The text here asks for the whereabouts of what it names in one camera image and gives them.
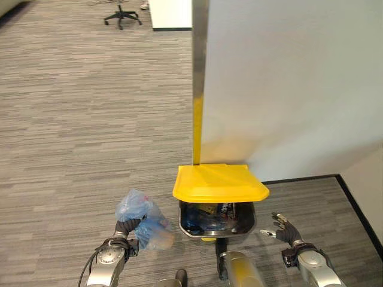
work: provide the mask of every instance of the metal pole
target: metal pole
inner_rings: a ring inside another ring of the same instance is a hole
[[[209,0],[193,0],[193,165],[200,163]]]

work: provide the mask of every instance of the yellow stripe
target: yellow stripe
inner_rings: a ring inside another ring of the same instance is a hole
[[[193,98],[193,165],[200,163],[202,136],[203,94]]]

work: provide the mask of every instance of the floor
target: floor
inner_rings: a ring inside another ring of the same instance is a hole
[[[178,268],[190,286],[224,286],[214,245],[183,235],[171,195],[177,166],[192,157],[191,33],[153,32],[148,11],[142,26],[104,26],[114,10],[35,0],[0,22],[0,285],[77,284],[113,232],[116,204],[137,188],[171,220],[176,241],[131,258],[120,286],[152,286]],[[382,261],[335,178],[269,188],[254,231],[230,242],[268,286],[308,286],[284,267],[286,244],[258,234],[275,210],[330,255],[348,287],[382,286]]]

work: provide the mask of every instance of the chair base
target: chair base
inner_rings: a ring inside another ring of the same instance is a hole
[[[116,11],[113,15],[110,15],[109,17],[104,18],[105,25],[109,25],[108,20],[118,18],[118,27],[120,30],[123,30],[123,27],[121,25],[121,20],[124,18],[130,18],[133,20],[137,20],[140,25],[142,25],[142,22],[138,18],[138,14],[134,11],[122,11],[121,5],[118,5],[119,11]]]

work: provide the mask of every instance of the cable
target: cable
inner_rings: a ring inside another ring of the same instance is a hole
[[[78,279],[78,284],[77,284],[77,287],[80,287],[81,285],[81,281],[83,279],[83,276],[84,276],[84,273],[85,273],[85,270],[86,270],[86,267],[89,265],[89,274],[92,270],[92,264],[93,264],[93,260],[94,258],[96,257],[96,255],[98,254],[98,252],[103,249],[104,247],[108,246],[108,245],[116,245],[116,246],[119,246],[119,247],[122,247],[124,250],[125,250],[125,253],[124,253],[124,260],[125,260],[125,263],[128,261],[129,257],[130,257],[130,253],[133,252],[134,254],[134,251],[131,250],[131,246],[130,244],[127,242],[127,240],[125,238],[119,238],[119,237],[112,237],[112,238],[108,238],[106,239],[103,244],[101,244],[100,246],[98,246],[94,253],[89,257],[88,261],[86,262],[84,268],[83,268],[83,271],[81,271],[81,274],[80,274],[80,278]]]
[[[104,3],[118,3],[118,0],[91,0],[87,2],[88,6],[95,6]]]
[[[98,252],[99,252],[99,249],[96,248],[96,251],[92,254],[91,257],[89,257],[88,261],[86,262],[86,264],[85,264],[85,266],[84,266],[84,268],[83,268],[83,271],[82,271],[81,274],[80,274],[80,278],[79,278],[79,280],[78,280],[77,287],[80,287],[80,285],[81,285],[81,281],[82,281],[83,276],[84,276],[84,272],[85,272],[85,270],[86,270],[86,267],[88,266],[88,264],[89,264],[91,261],[93,261],[93,259],[95,258],[95,256],[97,255]]]

